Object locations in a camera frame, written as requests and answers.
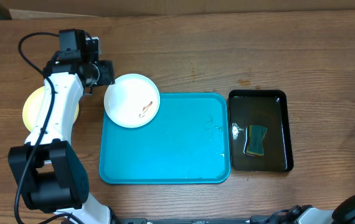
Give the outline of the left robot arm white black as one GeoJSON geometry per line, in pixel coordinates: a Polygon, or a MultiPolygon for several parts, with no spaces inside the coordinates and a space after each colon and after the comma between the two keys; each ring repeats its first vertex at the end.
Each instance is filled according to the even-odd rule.
{"type": "Polygon", "coordinates": [[[38,118],[22,146],[12,147],[8,163],[17,182],[14,216],[19,201],[30,210],[68,218],[72,223],[116,223],[113,210],[89,190],[87,172],[71,146],[75,110],[85,88],[115,82],[112,62],[99,60],[100,40],[88,33],[58,34],[60,50],[40,74],[44,97],[38,118]]]}

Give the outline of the white plate with ketchup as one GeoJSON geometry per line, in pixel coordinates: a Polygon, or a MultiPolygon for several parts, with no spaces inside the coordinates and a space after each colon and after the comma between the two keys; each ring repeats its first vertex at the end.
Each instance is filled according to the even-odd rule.
{"type": "Polygon", "coordinates": [[[123,128],[148,124],[157,114],[161,98],[158,87],[148,77],[136,73],[122,75],[109,85],[104,96],[107,116],[123,128]]]}

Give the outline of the green yellow sponge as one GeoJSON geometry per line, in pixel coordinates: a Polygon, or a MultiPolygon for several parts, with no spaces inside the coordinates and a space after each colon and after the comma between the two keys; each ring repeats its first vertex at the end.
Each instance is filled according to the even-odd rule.
{"type": "Polygon", "coordinates": [[[261,125],[250,125],[247,129],[244,153],[250,156],[264,156],[263,140],[267,128],[261,125]]]}

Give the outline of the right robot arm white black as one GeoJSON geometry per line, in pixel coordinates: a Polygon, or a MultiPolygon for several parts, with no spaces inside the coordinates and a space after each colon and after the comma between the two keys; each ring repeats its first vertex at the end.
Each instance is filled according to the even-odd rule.
{"type": "Polygon", "coordinates": [[[327,146],[300,163],[294,185],[299,203],[264,219],[264,223],[355,223],[355,121],[323,136],[327,146]],[[339,140],[335,149],[328,146],[339,140]]]}

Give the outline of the yellow plate with ketchup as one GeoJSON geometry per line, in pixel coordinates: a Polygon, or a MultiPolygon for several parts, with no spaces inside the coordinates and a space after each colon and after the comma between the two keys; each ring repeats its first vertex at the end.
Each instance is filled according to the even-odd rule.
{"type": "Polygon", "coordinates": [[[54,91],[46,84],[34,91],[24,103],[22,111],[23,122],[29,131],[42,124],[42,117],[46,118],[47,107],[54,98],[46,130],[48,133],[50,133],[48,129],[54,129],[63,136],[71,135],[72,126],[79,112],[78,95],[71,90],[73,88],[67,87],[52,96],[54,91]]]}

